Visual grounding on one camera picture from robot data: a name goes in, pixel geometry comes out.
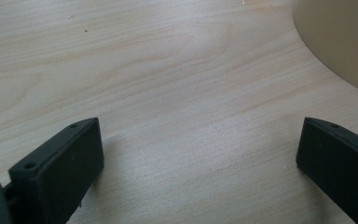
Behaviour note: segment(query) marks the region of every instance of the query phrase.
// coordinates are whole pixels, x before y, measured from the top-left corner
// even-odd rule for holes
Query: light wood grain surface
[[[290,0],[0,1],[0,182],[100,118],[105,168],[69,223],[352,223],[296,168],[306,116],[358,133],[358,89]]]

